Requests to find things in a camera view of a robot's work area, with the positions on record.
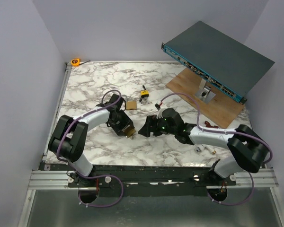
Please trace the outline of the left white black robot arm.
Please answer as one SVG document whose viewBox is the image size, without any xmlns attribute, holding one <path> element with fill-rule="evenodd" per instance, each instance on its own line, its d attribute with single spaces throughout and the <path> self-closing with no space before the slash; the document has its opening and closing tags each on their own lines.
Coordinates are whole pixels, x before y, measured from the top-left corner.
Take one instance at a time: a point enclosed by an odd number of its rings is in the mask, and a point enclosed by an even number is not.
<svg viewBox="0 0 284 227">
<path fill-rule="evenodd" d="M 59 118 L 48 143 L 48 150 L 57 159 L 71 165 L 79 174 L 79 181 L 86 187 L 95 183 L 93 165 L 83 154 L 87 133 L 95 127 L 106 124 L 118 136 L 129 138 L 135 134 L 133 121 L 121 109 L 125 102 L 118 90 L 112 90 L 107 102 L 101 102 L 91 111 L 70 117 Z"/>
</svg>

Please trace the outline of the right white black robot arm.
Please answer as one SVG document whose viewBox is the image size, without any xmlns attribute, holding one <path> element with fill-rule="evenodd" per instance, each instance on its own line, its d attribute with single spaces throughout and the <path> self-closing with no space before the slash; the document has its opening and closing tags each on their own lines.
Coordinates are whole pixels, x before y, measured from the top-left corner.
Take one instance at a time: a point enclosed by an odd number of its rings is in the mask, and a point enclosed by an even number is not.
<svg viewBox="0 0 284 227">
<path fill-rule="evenodd" d="M 220 185 L 225 178 L 237 172 L 257 173 L 269 153 L 264 141 L 244 124 L 235 129 L 205 129 L 184 122 L 173 108 L 162 108 L 156 115 L 148 115 L 138 133 L 147 138 L 151 135 L 173 135 L 182 144 L 228 149 L 231 155 L 216 161 L 208 174 L 213 185 Z"/>
</svg>

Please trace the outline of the long shackle brass padlock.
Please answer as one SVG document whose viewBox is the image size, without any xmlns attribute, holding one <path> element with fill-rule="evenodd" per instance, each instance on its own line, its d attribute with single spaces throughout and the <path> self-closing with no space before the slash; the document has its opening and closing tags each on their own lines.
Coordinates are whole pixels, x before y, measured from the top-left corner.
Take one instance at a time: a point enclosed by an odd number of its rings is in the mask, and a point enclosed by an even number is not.
<svg viewBox="0 0 284 227">
<path fill-rule="evenodd" d="M 127 138 L 130 138 L 132 137 L 134 134 L 135 134 L 136 130 L 134 127 L 132 126 L 128 126 L 125 130 L 124 130 L 124 133 L 125 133 L 125 136 Z"/>
</svg>

